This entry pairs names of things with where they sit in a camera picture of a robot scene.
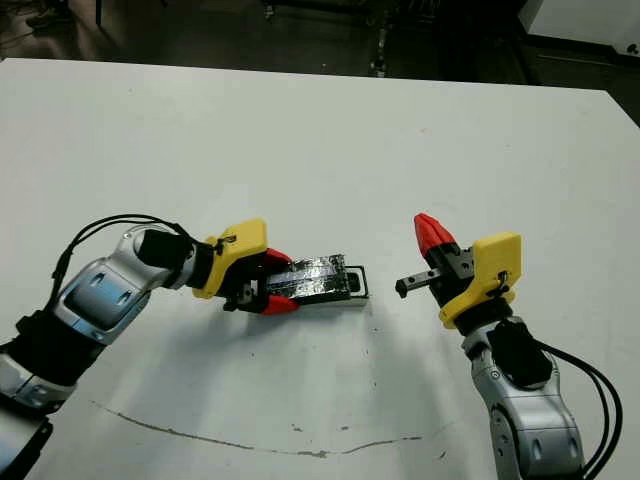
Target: white table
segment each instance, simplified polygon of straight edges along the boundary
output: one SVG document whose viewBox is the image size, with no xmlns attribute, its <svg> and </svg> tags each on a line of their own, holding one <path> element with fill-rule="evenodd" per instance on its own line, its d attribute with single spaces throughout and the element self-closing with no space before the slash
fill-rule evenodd
<svg viewBox="0 0 640 480">
<path fill-rule="evenodd" d="M 462 338 L 427 291 L 394 292 L 426 268 L 422 210 L 461 245 L 524 235 L 516 312 L 611 376 L 626 421 L 601 478 L 635 475 L 640 131 L 606 93 L 46 60 L 0 63 L 0 92 L 2 338 L 70 237 L 122 212 L 200 238 L 262 216 L 291 256 L 366 265 L 372 294 L 261 318 L 155 292 L 53 416 L 31 479 L 494 479 Z M 599 403 L 561 372 L 589 456 Z"/>
</svg>

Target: wheel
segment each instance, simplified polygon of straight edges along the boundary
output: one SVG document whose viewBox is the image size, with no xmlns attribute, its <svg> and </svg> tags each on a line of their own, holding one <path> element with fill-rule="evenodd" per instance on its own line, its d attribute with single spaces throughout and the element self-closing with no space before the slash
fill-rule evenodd
<svg viewBox="0 0 640 480">
<path fill-rule="evenodd" d="M 371 62 L 369 69 L 372 77 L 384 78 L 387 75 L 387 65 L 382 60 Z"/>
</svg>

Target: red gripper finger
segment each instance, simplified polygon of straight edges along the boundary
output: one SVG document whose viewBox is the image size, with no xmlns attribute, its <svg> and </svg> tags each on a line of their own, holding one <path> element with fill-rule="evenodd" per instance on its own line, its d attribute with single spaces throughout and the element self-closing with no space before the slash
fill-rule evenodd
<svg viewBox="0 0 640 480">
<path fill-rule="evenodd" d="M 279 313 L 289 313 L 300 308 L 296 302 L 280 295 L 269 295 L 269 305 L 262 311 L 263 315 L 277 315 Z"/>
<path fill-rule="evenodd" d="M 416 215 L 413 218 L 413 223 L 416 227 L 418 247 L 423 257 L 433 247 L 437 247 L 443 243 L 455 243 L 456 241 L 446 228 L 426 213 Z"/>
<path fill-rule="evenodd" d="M 292 260 L 288 255 L 279 252 L 275 248 L 267 248 L 267 251 L 264 255 L 265 266 L 271 269 L 283 268 L 289 265 L 291 262 Z"/>
</svg>

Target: black cable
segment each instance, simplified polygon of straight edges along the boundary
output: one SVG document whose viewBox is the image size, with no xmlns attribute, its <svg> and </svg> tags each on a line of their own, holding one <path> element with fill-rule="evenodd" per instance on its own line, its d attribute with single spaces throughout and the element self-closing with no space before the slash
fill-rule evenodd
<svg viewBox="0 0 640 480">
<path fill-rule="evenodd" d="M 69 268 L 69 262 L 71 261 L 71 256 L 73 255 L 73 249 L 80 245 L 82 242 L 87 240 L 92 235 L 95 235 L 103 228 L 109 227 L 111 225 L 116 225 L 120 223 L 133 223 L 133 224 L 149 224 L 149 223 L 159 223 L 171 228 L 173 231 L 178 233 L 179 235 L 183 235 L 188 238 L 190 241 L 193 241 L 191 236 L 186 232 L 184 228 L 182 228 L 177 223 L 167 222 L 162 220 L 161 218 L 154 217 L 151 215 L 144 214 L 122 214 L 122 215 L 112 215 L 110 217 L 105 217 L 100 220 L 96 220 L 85 227 L 83 227 L 71 240 L 71 243 L 64 249 L 58 261 L 56 263 L 56 268 L 51 274 L 51 278 L 53 278 L 53 286 L 51 287 L 51 294 L 49 295 L 49 300 L 44 307 L 45 311 L 51 311 L 53 306 L 55 305 L 56 299 L 58 298 L 58 294 L 60 293 L 60 288 L 62 287 L 62 282 L 64 281 L 64 277 L 67 273 L 67 269 Z"/>
<path fill-rule="evenodd" d="M 593 464 L 596 462 L 602 451 L 604 450 L 605 445 L 607 444 L 607 440 L 609 438 L 609 405 L 607 404 L 607 398 L 604 395 L 604 391 L 602 390 L 602 386 L 598 381 L 598 378 L 591 372 L 585 372 L 591 378 L 591 381 L 596 386 L 596 390 L 598 390 L 598 396 L 600 397 L 600 403 L 602 404 L 602 412 L 603 412 L 603 426 L 602 426 L 602 437 L 600 438 L 600 443 L 598 444 L 598 448 L 591 456 L 589 461 L 584 466 L 584 471 L 587 472 Z"/>
<path fill-rule="evenodd" d="M 585 474 L 585 480 L 592 480 L 594 478 L 596 478 L 596 476 L 600 473 L 600 471 L 604 468 L 604 466 L 607 464 L 607 462 L 609 461 L 609 459 L 611 458 L 611 455 L 613 454 L 613 451 L 615 450 L 616 446 L 618 445 L 618 441 L 620 440 L 620 434 L 622 433 L 622 418 L 623 418 L 623 414 L 622 414 L 622 402 L 620 400 L 620 396 L 618 395 L 618 392 L 616 391 L 615 387 L 613 386 L 613 384 L 609 381 L 609 379 L 607 377 L 604 376 L 604 374 L 602 374 L 598 369 L 596 369 L 595 367 L 593 367 L 592 365 L 589 365 L 587 362 L 585 362 L 584 360 L 581 360 L 577 357 L 574 357 L 573 355 L 570 355 L 566 352 L 563 352 L 562 350 L 558 350 L 557 348 L 551 347 L 549 345 L 546 345 L 538 340 L 534 340 L 535 344 L 542 350 L 549 352 L 550 354 L 571 363 L 572 365 L 578 367 L 579 369 L 581 369 L 582 371 L 589 372 L 592 375 L 594 375 L 595 377 L 597 377 L 598 380 L 600 380 L 604 386 L 607 388 L 607 390 L 609 390 L 609 393 L 611 395 L 611 398 L 613 399 L 613 405 L 615 407 L 615 418 L 614 418 L 614 425 L 613 425 L 613 433 L 611 434 L 611 439 L 609 440 L 609 444 L 607 445 L 607 447 L 605 448 L 604 452 L 602 453 L 602 456 L 596 461 L 595 464 L 593 464 L 592 468 L 590 471 L 588 471 Z"/>
</svg>

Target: dark floor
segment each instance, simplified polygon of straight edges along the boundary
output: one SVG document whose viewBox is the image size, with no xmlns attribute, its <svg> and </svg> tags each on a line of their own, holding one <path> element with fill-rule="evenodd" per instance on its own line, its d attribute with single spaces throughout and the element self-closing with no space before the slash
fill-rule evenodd
<svg viewBox="0 0 640 480">
<path fill-rule="evenodd" d="M 368 22 L 376 23 L 368 26 L 364 17 L 284 6 L 266 21 L 260 0 L 169 0 L 167 7 L 160 0 L 106 0 L 100 29 L 95 0 L 70 0 L 73 24 L 33 33 L 24 20 L 40 2 L 0 0 L 0 58 L 364 76 L 371 74 L 380 13 L 393 1 L 376 1 Z M 515 29 L 464 25 L 454 25 L 444 41 L 433 26 L 396 25 L 385 50 L 386 76 L 605 89 L 640 125 L 640 67 L 621 65 L 605 49 L 547 46 L 509 33 Z"/>
</svg>

